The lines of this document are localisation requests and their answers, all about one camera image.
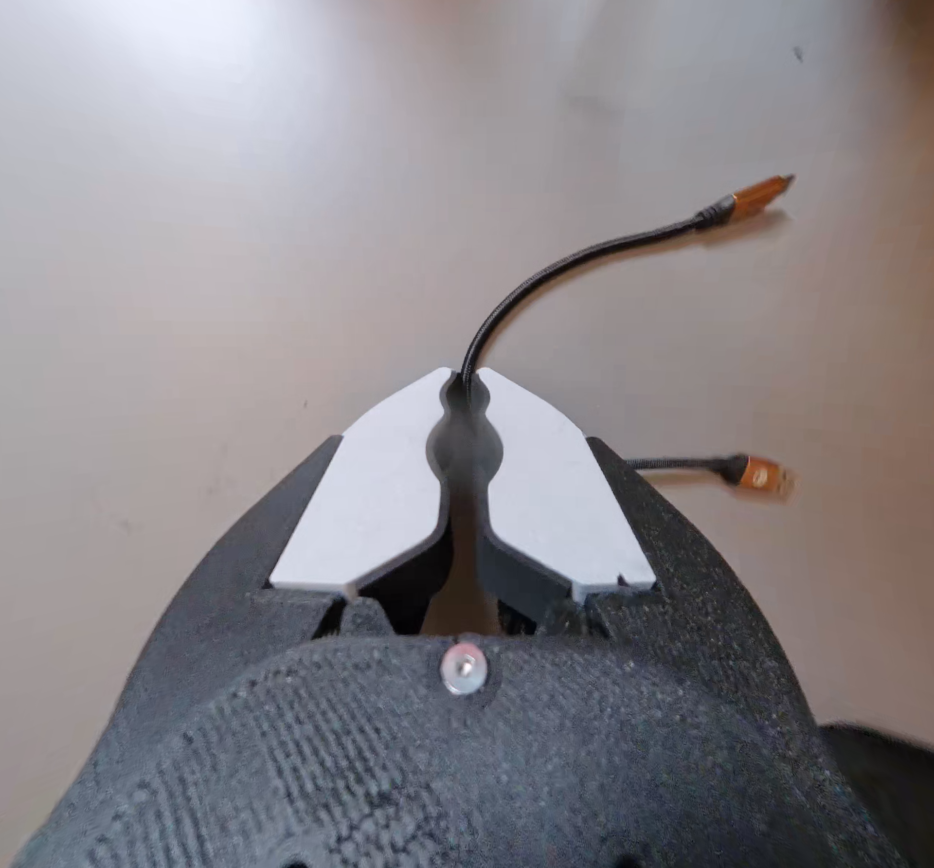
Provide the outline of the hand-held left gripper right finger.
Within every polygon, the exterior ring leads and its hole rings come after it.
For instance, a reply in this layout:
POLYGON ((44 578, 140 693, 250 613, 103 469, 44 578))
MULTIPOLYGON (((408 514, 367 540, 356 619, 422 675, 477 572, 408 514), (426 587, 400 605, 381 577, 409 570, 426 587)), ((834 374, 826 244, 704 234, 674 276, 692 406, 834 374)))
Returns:
POLYGON ((474 374, 474 504, 481 587, 536 627, 565 602, 657 585, 586 435, 491 368, 474 374))

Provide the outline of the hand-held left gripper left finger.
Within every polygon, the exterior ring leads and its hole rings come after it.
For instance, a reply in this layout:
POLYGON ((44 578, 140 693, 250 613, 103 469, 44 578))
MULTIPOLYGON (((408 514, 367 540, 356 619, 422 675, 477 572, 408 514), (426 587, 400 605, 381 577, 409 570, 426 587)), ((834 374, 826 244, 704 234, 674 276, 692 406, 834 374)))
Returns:
POLYGON ((377 602, 392 630, 419 634, 453 562, 449 390, 439 367, 361 415, 271 571, 278 591, 377 602))

